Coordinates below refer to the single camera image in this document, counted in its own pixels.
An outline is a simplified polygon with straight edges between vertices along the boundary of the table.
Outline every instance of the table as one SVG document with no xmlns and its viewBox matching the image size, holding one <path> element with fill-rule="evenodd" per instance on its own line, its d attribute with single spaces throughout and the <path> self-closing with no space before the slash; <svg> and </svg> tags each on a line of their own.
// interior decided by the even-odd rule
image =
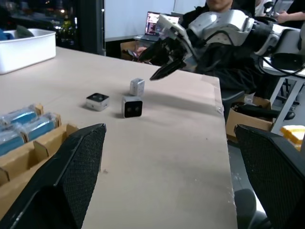
<svg viewBox="0 0 305 229">
<path fill-rule="evenodd" d="M 217 78 L 57 48 L 55 59 L 0 76 L 0 112 L 32 103 L 63 123 L 105 123 L 102 171 L 84 229 L 237 229 Z M 145 79 L 143 115 L 122 119 L 132 79 Z M 102 112 L 84 108 L 95 92 Z"/>
<path fill-rule="evenodd" d="M 263 68 L 264 70 L 272 75 L 283 75 L 281 72 L 277 71 L 276 69 L 274 69 L 273 67 L 271 67 L 268 63 L 266 63 L 264 61 L 263 64 Z M 305 70 L 301 71 L 300 73 L 298 73 L 298 75 L 305 77 Z M 288 77 L 282 77 L 280 78 L 279 82 L 277 83 L 277 86 L 271 96 L 270 102 L 271 104 L 273 104 L 273 102 L 275 101 L 282 85 L 285 79 L 290 79 L 295 81 L 294 85 L 291 87 L 290 89 L 290 93 L 285 101 L 285 104 L 279 114 L 279 116 L 277 117 L 277 119 L 275 120 L 273 127 L 271 129 L 271 132 L 278 134 L 282 125 L 283 125 L 283 121 L 286 117 L 286 115 L 288 114 L 291 106 L 293 105 L 297 95 L 299 94 L 303 84 L 305 83 L 305 78 L 304 79 L 300 79 L 294 76 L 288 76 Z"/>
</svg>

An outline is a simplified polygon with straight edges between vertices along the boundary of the floor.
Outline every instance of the floor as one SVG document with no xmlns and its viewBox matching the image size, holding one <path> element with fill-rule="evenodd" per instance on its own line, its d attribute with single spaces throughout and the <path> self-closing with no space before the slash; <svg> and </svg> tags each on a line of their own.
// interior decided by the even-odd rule
<svg viewBox="0 0 305 229">
<path fill-rule="evenodd" d="M 294 110 L 295 118 L 290 121 L 284 121 L 283 125 L 305 125 L 305 89 L 299 95 L 300 105 L 297 106 Z M 280 109 L 282 103 L 278 100 L 274 102 L 273 109 Z M 244 161 L 241 155 L 241 152 L 235 144 L 229 144 L 229 157 L 230 157 L 230 165 L 231 165 L 231 175 L 234 191 L 238 191 L 240 189 L 248 188 L 252 189 L 251 184 L 249 182 L 245 167 Z M 263 208 L 259 201 L 257 200 L 258 210 L 263 211 Z"/>
</svg>

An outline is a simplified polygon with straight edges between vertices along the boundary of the blue item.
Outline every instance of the blue item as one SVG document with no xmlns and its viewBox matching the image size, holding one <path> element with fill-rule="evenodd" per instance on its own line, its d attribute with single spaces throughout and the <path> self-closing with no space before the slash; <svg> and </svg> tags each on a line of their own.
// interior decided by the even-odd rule
<svg viewBox="0 0 305 229">
<path fill-rule="evenodd" d="M 52 120 L 42 116 L 34 121 L 24 124 L 21 129 L 21 131 L 26 135 L 27 140 L 32 141 L 39 136 L 55 129 L 55 123 Z"/>
<path fill-rule="evenodd" d="M 0 132 L 0 156 L 18 148 L 24 144 L 22 136 L 15 130 L 3 130 Z"/>
<path fill-rule="evenodd" d="M 6 124 L 13 124 L 13 123 L 25 124 L 35 118 L 37 118 L 37 114 L 32 106 L 10 112 L 0 117 L 0 119 Z"/>
<path fill-rule="evenodd" d="M 0 29 L 0 41 L 14 40 L 14 36 Z"/>
</svg>

